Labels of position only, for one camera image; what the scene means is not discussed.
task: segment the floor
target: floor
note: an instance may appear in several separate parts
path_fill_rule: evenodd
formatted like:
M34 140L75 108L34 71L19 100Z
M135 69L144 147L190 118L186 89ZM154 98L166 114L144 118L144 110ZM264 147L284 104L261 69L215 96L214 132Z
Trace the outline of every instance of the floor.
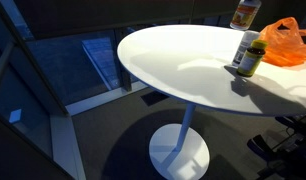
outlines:
M172 98L148 104L142 96L151 92L146 88L73 116L88 180L164 179L150 161L149 141L159 127L181 123L185 104ZM197 107L190 127L203 137L210 151L209 168L201 179L256 179L265 163L246 142L261 134L273 146L286 136L285 127L273 118L201 107Z

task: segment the table pedestal base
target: table pedestal base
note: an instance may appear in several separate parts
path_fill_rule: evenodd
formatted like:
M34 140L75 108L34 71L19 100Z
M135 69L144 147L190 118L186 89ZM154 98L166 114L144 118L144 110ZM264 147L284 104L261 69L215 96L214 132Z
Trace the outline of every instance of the table pedestal base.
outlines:
M176 148L181 124L159 128L150 141L150 158L166 179L200 179L206 172L210 155L203 138L189 128L182 149Z

